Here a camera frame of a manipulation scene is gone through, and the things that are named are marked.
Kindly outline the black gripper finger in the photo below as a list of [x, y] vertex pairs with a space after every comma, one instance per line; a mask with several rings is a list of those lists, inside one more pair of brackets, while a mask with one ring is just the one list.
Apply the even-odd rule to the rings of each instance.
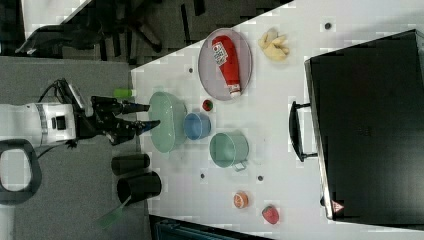
[[149, 105], [143, 105], [138, 103], [124, 103], [122, 104], [122, 114], [137, 113], [137, 112], [148, 112], [150, 109]]
[[154, 129], [159, 126], [160, 120], [153, 121], [125, 121], [123, 125], [122, 134], [124, 136], [133, 137], [139, 136], [147, 131]]

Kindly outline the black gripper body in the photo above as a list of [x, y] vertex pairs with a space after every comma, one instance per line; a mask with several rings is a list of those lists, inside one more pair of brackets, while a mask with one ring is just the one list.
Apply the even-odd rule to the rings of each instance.
[[90, 116], [82, 108], [75, 111], [76, 139], [83, 140], [104, 135], [112, 145], [118, 145], [120, 120], [115, 115], [121, 113], [122, 105], [116, 98], [92, 96], [91, 107], [93, 112]]

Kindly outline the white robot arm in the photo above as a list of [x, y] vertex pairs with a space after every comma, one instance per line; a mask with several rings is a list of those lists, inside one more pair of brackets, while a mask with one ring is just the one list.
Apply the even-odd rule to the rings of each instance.
[[128, 121], [122, 116], [147, 112], [147, 105], [120, 102], [114, 98], [94, 96], [89, 108], [76, 100], [66, 103], [28, 103], [1, 106], [1, 160], [25, 161], [28, 168], [21, 174], [29, 179], [18, 187], [10, 181], [14, 173], [1, 172], [1, 203], [14, 206], [33, 197], [41, 186], [42, 171], [38, 148], [73, 145], [98, 135], [112, 145], [133, 139], [159, 126], [157, 119]]

